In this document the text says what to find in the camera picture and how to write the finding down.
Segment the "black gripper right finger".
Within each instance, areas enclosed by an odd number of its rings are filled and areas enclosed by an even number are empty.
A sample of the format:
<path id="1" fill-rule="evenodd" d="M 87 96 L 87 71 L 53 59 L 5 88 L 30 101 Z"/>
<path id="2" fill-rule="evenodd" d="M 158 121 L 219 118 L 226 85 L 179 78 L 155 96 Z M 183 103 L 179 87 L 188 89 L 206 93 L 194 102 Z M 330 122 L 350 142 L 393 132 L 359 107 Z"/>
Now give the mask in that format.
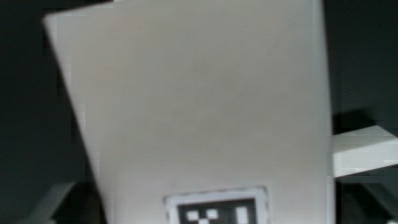
<path id="1" fill-rule="evenodd" d="M 338 184 L 336 224 L 398 224 L 398 198 L 380 184 Z"/>

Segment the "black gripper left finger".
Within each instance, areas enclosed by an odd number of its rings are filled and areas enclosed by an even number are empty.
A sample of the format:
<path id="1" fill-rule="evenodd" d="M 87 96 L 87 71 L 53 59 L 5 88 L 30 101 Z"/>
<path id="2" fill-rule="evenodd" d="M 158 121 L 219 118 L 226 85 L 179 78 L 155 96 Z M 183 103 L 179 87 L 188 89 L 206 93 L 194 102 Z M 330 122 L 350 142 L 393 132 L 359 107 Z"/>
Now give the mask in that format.
<path id="1" fill-rule="evenodd" d="M 101 198 L 92 183 L 53 185 L 30 213 L 28 224 L 105 224 Z"/>

